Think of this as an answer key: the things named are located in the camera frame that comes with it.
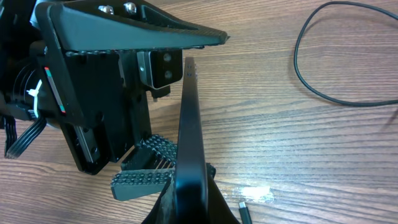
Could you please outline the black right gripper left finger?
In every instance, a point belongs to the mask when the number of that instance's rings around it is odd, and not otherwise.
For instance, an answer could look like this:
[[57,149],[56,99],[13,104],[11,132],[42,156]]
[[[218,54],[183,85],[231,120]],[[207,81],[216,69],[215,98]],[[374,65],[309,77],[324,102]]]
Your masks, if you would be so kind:
[[183,51],[228,39],[147,1],[42,1],[34,14],[42,36],[35,115],[52,124],[149,124],[146,93],[169,93]]

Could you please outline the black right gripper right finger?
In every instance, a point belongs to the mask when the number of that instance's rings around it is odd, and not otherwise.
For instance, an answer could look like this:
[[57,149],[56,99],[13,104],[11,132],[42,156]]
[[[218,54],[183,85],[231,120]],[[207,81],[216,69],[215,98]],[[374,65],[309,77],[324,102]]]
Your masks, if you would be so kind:
[[209,178],[214,173],[205,162],[201,135],[184,135],[176,143],[155,134],[141,141],[122,162],[111,191],[116,200],[127,201],[160,192],[173,179],[178,197],[207,202]]

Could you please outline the black smartphone with blue screen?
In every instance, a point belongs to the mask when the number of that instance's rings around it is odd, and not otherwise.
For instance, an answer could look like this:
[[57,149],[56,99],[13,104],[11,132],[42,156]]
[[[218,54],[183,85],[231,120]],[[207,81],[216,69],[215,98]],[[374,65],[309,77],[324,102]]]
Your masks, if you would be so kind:
[[198,99],[197,69],[185,58],[174,177],[144,223],[238,223],[207,171]]

